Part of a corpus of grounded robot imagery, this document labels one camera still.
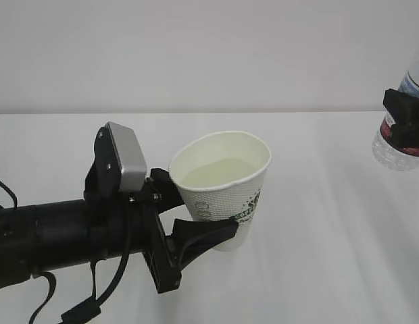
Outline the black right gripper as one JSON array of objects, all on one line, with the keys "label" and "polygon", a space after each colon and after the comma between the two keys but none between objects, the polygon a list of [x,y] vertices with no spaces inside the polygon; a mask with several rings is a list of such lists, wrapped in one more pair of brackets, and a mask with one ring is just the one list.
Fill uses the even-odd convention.
[{"label": "black right gripper", "polygon": [[390,145],[407,155],[419,157],[419,98],[389,88],[383,105],[393,118]]}]

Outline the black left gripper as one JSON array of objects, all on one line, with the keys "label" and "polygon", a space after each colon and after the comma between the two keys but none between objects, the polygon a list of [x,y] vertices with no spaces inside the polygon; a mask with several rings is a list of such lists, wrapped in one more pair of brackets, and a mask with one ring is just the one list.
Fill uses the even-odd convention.
[{"label": "black left gripper", "polygon": [[196,258],[235,237],[235,220],[185,221],[175,219],[166,236],[159,215],[183,206],[184,201],[169,173],[160,168],[150,172],[141,191],[130,196],[132,252],[141,252],[159,293],[179,287],[181,272]]}]

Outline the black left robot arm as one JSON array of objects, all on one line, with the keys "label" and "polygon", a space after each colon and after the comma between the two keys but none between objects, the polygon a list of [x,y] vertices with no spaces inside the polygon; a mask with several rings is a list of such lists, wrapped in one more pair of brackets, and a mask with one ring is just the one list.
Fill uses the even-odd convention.
[{"label": "black left robot arm", "polygon": [[143,255],[159,293],[176,290],[182,270],[239,226],[232,219],[176,219],[166,235],[159,216],[183,203],[168,172],[152,169],[138,192],[104,197],[91,188],[80,200],[0,209],[0,289],[129,247]]}]

